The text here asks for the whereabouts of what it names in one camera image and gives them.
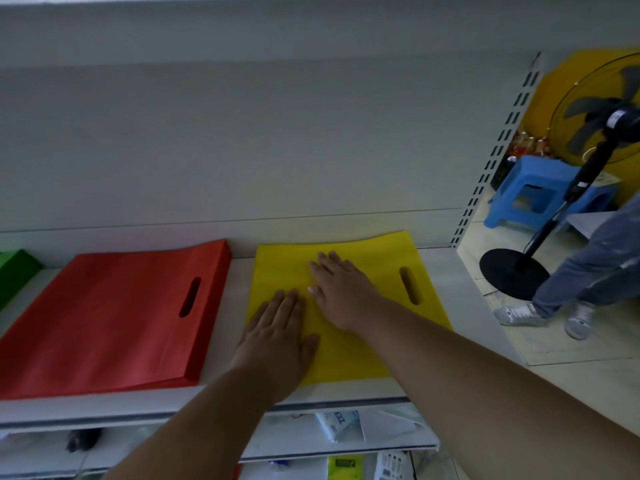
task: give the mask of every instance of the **gray pants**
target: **gray pants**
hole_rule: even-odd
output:
[[[551,317],[577,299],[610,305],[640,295],[640,263],[620,269],[638,256],[640,192],[596,229],[583,250],[565,259],[542,283],[533,306],[540,316]]]

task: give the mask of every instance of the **hand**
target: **hand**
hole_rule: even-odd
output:
[[[309,287],[324,316],[343,330],[359,331],[360,325],[384,300],[378,289],[351,261],[335,251],[318,253],[320,264],[311,261],[311,273],[319,286]]]
[[[253,369],[267,379],[271,405],[286,399],[307,373],[320,337],[309,335],[300,339],[305,299],[291,290],[286,298],[276,291],[270,302],[258,307],[247,323],[232,369]]]

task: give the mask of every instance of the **person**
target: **person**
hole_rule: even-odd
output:
[[[310,264],[325,318],[361,337],[386,364],[469,478],[631,480],[640,438],[484,347],[383,298],[337,254]],[[105,480],[231,478],[263,414],[313,361],[300,338],[305,301],[279,290],[244,330],[231,364]]]
[[[591,334],[597,306],[640,295],[640,192],[600,225],[587,246],[542,283],[532,301],[505,306],[495,316],[505,326],[546,326],[564,305],[573,306],[564,330],[576,340]]]

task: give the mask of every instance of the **person's leg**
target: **person's leg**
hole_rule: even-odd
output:
[[[573,313],[565,320],[564,330],[576,340],[591,334],[591,319],[596,306],[612,305],[640,295],[640,264],[635,263],[615,271],[578,295]]]
[[[532,303],[496,310],[503,325],[545,325],[598,279],[640,255],[640,193],[636,193],[591,236],[587,246],[565,259],[538,289]]]

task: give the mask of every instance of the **red bag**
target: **red bag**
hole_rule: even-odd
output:
[[[0,337],[0,399],[196,385],[230,263],[226,241],[77,256]]]

